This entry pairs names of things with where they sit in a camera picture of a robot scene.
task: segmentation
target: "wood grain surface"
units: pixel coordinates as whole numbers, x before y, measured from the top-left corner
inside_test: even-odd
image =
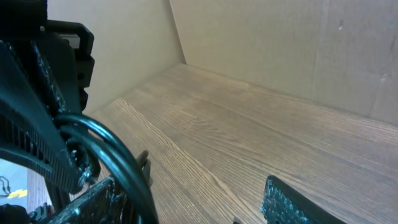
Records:
[[[398,220],[398,128],[179,65],[93,113],[149,151],[161,223],[265,223],[276,175],[348,223]]]

